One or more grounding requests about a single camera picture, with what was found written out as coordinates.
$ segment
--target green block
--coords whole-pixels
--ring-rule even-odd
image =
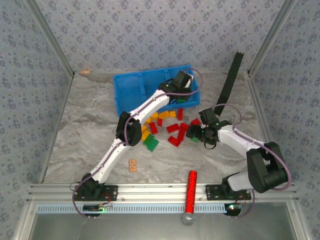
[[[153,152],[158,146],[159,141],[157,139],[153,139],[152,142],[146,147],[150,152]]]
[[[153,139],[155,139],[155,137],[152,134],[149,134],[149,136],[144,140],[143,144],[149,146]]]
[[[196,138],[195,136],[193,138],[190,138],[192,142],[195,142],[196,144],[199,142],[199,138]]]

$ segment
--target red block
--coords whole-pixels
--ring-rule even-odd
[[[182,108],[179,108],[178,110],[178,116],[176,117],[179,121],[182,120],[182,116],[183,116],[183,109]]]
[[[193,120],[191,122],[191,125],[201,125],[201,122],[200,122],[200,120],[198,118],[196,118],[195,120]]]
[[[185,124],[184,122],[180,124],[180,129],[183,129],[185,132],[188,130],[188,128],[189,128],[188,124]]]
[[[150,131],[152,134],[157,134],[158,133],[158,129],[157,126],[154,122],[150,122],[149,123],[149,127],[150,127]]]
[[[179,129],[180,129],[180,127],[177,123],[166,127],[166,130],[168,131],[169,134],[173,133],[175,131],[178,131]]]
[[[180,142],[182,142],[184,140],[185,133],[186,133],[186,131],[184,129],[180,128],[179,133],[178,133],[178,140]]]
[[[159,127],[162,127],[162,121],[163,121],[162,118],[158,118],[157,123],[158,123],[158,126],[159,126]]]
[[[168,142],[171,143],[175,147],[178,147],[181,143],[177,138],[175,138],[173,136],[169,137]]]

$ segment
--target black strap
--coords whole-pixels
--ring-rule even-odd
[[[234,59],[232,61],[231,67],[229,69],[228,72],[228,76],[226,77],[224,86],[222,88],[220,97],[218,99],[218,102],[216,104],[226,104],[231,90],[234,86],[241,62],[242,62],[242,58],[244,57],[244,53],[241,52],[236,52]],[[222,111],[224,110],[225,106],[217,106],[214,109],[214,114],[220,116]]]

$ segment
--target blue patterned wall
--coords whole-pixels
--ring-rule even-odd
[[[37,0],[72,69],[248,69],[284,0]]]
[[[0,239],[39,180],[69,80],[23,1],[0,1]]]
[[[320,239],[320,3],[300,0],[254,76],[314,239]]]

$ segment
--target blue plastic bin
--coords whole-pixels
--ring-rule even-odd
[[[118,115],[123,111],[130,112],[136,109],[155,93],[160,83],[168,79],[174,79],[179,71],[190,67],[191,65],[183,65],[114,75],[114,100]],[[195,75],[191,69],[186,72]],[[194,77],[191,90],[194,91],[198,87],[196,77]],[[200,99],[199,91],[191,95],[188,101],[168,104],[159,109],[158,112],[197,106],[200,104]]]

